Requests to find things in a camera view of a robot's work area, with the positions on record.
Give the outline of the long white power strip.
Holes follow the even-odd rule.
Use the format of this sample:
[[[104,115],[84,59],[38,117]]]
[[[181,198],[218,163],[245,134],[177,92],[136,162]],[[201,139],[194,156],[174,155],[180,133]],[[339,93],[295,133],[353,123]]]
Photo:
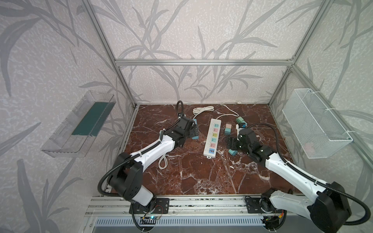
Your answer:
[[[207,158],[215,158],[217,153],[219,135],[221,128],[220,119],[211,119],[203,155]]]

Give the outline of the teal USB power strip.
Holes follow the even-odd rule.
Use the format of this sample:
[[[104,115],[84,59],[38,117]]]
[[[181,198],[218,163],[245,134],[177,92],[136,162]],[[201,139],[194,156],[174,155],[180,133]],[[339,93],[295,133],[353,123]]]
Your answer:
[[[193,119],[193,121],[194,121],[194,124],[193,124],[192,139],[196,140],[196,139],[199,139],[199,128],[198,128],[198,124],[197,124],[197,119]]]

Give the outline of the pink teal cube plug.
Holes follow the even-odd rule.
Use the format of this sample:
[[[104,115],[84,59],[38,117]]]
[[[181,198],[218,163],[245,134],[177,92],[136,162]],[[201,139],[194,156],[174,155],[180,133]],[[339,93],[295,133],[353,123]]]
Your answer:
[[[226,124],[225,129],[224,129],[224,134],[226,136],[230,136],[232,133],[232,125],[231,124]]]

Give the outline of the green double cube plug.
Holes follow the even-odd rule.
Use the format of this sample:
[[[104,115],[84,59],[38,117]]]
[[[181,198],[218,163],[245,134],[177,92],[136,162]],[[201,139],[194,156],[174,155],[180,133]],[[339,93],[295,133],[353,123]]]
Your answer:
[[[236,123],[239,129],[247,127],[247,122],[240,116],[236,118]]]

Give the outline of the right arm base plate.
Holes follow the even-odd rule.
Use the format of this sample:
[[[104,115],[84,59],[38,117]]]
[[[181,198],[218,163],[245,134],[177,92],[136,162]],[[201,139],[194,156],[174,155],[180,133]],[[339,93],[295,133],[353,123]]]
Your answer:
[[[246,196],[244,201],[249,214],[264,214],[272,212],[268,203],[261,198]]]

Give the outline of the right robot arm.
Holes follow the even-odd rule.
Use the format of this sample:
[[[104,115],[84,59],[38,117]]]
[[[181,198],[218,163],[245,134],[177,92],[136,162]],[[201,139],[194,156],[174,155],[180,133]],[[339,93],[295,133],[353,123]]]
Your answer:
[[[239,123],[238,135],[229,137],[228,147],[246,154],[254,162],[281,176],[304,197],[270,189],[262,195],[269,208],[290,211],[307,218],[324,233],[336,233],[342,226],[357,226],[371,218],[370,208],[345,192],[337,182],[324,180],[305,172],[287,160],[280,149],[262,145],[252,126]]]

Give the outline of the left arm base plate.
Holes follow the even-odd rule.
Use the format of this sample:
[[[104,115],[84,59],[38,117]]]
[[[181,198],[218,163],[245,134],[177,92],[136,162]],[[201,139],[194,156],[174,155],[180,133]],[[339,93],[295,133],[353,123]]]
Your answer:
[[[149,204],[141,205],[138,202],[132,203],[130,206],[130,214],[167,214],[169,211],[169,198],[153,198]]]

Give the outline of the aluminium cage frame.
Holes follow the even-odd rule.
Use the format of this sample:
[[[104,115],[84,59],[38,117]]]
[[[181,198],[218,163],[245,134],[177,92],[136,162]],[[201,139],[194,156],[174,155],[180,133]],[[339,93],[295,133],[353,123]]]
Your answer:
[[[326,14],[328,11],[328,7],[331,6],[333,1],[322,1],[320,4],[320,9],[315,15],[315,18],[312,20],[312,23],[307,30],[304,38],[302,39],[300,48],[297,50],[296,53],[301,52],[300,50],[308,43],[310,40],[310,37],[312,36],[314,30],[319,24],[319,21],[321,21],[323,14]],[[131,103],[134,107],[137,106],[134,97],[129,90],[129,85],[126,83],[121,71],[120,66],[117,64],[117,62],[121,63],[122,60],[116,60],[114,58],[114,55],[109,48],[107,39],[105,38],[104,31],[100,26],[99,20],[96,16],[96,10],[94,9],[93,4],[90,1],[82,1],[83,9],[87,13],[88,18],[90,19],[91,23],[93,24],[94,30],[102,43],[104,50],[106,52],[106,55],[109,59],[110,67],[113,69],[114,73],[116,74],[117,78],[119,79],[119,82],[121,86],[124,88],[127,96],[130,98]],[[275,93],[271,97],[271,101],[275,98],[275,96],[278,94],[277,92],[280,90],[280,86],[284,84],[285,80],[287,79],[290,70],[295,67],[297,55],[292,57],[291,59],[239,59],[239,60],[232,60],[232,59],[124,59],[124,65],[123,66],[286,66],[286,72],[283,74],[283,77],[278,85],[278,87],[275,90]],[[358,200],[355,197],[352,197],[349,194],[341,193],[342,196],[345,196],[352,200],[353,202],[360,205],[364,211],[364,216],[355,221],[347,222],[345,225],[359,225],[362,223],[367,222],[371,218],[371,210],[369,207],[363,203],[363,201]]]

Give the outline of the clear plastic tray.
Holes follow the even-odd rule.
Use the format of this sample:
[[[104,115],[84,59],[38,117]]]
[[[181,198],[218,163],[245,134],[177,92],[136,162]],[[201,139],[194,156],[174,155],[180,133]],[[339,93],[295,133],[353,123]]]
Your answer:
[[[115,104],[114,94],[87,91],[41,151],[53,158],[85,157]]]

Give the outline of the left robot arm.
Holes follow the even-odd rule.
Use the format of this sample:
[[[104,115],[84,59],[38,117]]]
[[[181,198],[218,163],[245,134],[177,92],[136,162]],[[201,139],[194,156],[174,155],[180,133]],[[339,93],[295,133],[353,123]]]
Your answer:
[[[188,138],[198,135],[195,121],[184,114],[184,104],[175,107],[177,121],[159,133],[159,138],[147,147],[128,154],[121,153],[111,170],[100,179],[97,189],[101,195],[121,197],[132,204],[148,209],[155,208],[156,197],[143,185],[144,171],[163,155],[183,147]]]

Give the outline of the aluminium front rail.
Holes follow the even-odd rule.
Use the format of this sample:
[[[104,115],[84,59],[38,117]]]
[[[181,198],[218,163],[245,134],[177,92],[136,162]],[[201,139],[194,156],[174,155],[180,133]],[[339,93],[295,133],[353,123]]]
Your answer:
[[[249,214],[244,198],[260,195],[166,195],[157,198],[169,198],[170,206],[166,216],[278,216],[283,212],[289,215],[309,217],[308,206],[313,203],[304,195],[291,195],[276,191],[271,202],[276,208],[271,213]]]

